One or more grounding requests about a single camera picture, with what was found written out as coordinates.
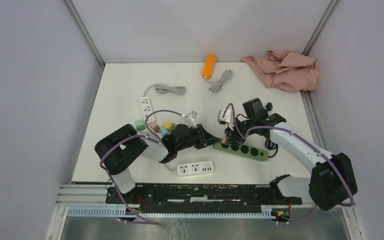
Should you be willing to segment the small white power strip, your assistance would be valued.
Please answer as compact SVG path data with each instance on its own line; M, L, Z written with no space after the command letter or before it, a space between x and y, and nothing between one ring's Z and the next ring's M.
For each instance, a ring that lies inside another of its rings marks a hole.
M139 98L139 105L142 111L142 115L147 123L155 121L155 116L151 115L154 111L151 105L151 101L147 96Z

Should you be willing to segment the yellow plug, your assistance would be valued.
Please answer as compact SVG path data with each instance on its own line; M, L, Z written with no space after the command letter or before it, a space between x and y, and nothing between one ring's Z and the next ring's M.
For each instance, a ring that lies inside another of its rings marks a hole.
M163 124L163 127L165 129L167 129L169 132L171 132L174 128L175 128L175 123L170 121L170 120L167 120L164 124Z

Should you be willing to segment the teal plug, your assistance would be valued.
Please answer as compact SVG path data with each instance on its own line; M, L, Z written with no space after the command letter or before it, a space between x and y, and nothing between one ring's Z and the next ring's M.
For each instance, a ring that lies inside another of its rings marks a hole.
M161 134L162 134L163 136L168 136L168 135L170 134L170 131L169 131L167 128L163 127L163 128L161 129Z

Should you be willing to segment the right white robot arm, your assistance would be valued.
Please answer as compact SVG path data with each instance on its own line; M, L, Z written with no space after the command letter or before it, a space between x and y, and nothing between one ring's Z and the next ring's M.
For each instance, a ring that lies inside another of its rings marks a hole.
M336 206L352 207L358 186L350 158L343 152L334 154L305 138L278 113L271 113L271 105L263 105L259 98L243 103L245 120L238 120L235 108L229 103L219 111L218 121L225 125L222 144L239 145L252 135L264 137L287 151L309 172L309 177L283 175L276 178L269 189L269 199L282 204L289 197L310 199L324 211Z

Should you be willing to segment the pink plug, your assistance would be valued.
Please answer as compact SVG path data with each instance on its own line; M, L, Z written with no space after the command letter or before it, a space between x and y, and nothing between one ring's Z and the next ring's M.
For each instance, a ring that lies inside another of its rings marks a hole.
M223 145L223 146L228 146L229 145L229 141L227 138L222 138L221 141L220 141L220 144Z

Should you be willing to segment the beige plug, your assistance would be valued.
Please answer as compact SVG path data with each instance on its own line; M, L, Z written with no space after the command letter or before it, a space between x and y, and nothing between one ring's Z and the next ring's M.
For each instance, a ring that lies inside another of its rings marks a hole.
M161 131L159 125L155 122L155 121L151 121L148 123L148 125L150 126L150 128L156 132L156 133L159 133Z

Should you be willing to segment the dark green power strip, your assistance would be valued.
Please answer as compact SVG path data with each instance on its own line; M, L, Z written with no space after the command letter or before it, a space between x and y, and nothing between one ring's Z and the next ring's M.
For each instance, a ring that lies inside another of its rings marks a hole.
M227 154L232 154L259 162L265 162L269 159L269 152L267 150L245 144L223 145L218 142L214 144L212 148Z

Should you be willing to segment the long white power strip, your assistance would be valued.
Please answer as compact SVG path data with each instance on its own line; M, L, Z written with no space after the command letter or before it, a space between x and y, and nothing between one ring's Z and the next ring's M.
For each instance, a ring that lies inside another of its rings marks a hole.
M214 171L215 165L212 160L184 163L176 166L176 174L178 177L210 174Z

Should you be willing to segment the orange power strip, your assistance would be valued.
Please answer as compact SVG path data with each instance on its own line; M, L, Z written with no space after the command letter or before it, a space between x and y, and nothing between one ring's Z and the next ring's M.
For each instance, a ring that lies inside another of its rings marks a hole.
M213 75L213 71L216 65L217 56L215 54L209 54L205 60L205 64L202 70L201 77L209 80Z

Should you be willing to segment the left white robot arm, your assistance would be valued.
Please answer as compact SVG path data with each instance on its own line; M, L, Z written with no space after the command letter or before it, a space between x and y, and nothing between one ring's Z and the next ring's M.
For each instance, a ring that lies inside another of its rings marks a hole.
M138 134L126 124L98 141L94 151L100 159L100 167L108 174L118 188L118 197L129 204L136 200L138 191L129 171L129 166L138 158L146 157L159 163L174 160L178 152L194 147L197 150L212 146L221 140L210 134L201 124L187 126L178 124L159 142Z

